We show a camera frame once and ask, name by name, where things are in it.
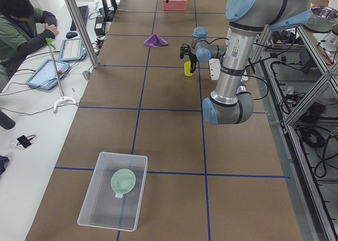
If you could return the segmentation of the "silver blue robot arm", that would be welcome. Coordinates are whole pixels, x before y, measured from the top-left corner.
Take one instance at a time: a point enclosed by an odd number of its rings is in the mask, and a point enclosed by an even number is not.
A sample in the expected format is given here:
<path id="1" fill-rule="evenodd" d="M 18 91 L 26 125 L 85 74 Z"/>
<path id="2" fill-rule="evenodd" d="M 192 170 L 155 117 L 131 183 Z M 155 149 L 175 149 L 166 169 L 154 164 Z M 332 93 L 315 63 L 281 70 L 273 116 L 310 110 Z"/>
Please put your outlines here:
<path id="1" fill-rule="evenodd" d="M 202 103 L 209 124 L 240 124 L 254 109 L 254 100 L 242 76 L 256 36 L 268 25 L 270 30 L 286 30 L 307 23 L 311 0 L 228 0 L 226 18 L 231 31 L 229 43 L 209 44 L 207 30 L 197 27 L 187 48 L 192 63 L 222 59 L 215 90 Z"/>

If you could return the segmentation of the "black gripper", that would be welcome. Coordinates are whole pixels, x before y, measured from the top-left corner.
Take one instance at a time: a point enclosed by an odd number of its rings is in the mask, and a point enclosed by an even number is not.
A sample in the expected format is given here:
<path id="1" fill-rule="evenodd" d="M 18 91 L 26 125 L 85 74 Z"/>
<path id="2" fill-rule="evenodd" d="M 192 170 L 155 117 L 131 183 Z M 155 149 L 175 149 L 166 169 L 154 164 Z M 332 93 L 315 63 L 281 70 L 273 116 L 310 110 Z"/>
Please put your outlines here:
<path id="1" fill-rule="evenodd" d="M 190 69 L 189 72 L 190 73 L 194 73 L 196 70 L 196 63 L 198 61 L 196 55 L 194 53 L 189 53 L 189 59 L 190 59 Z"/>

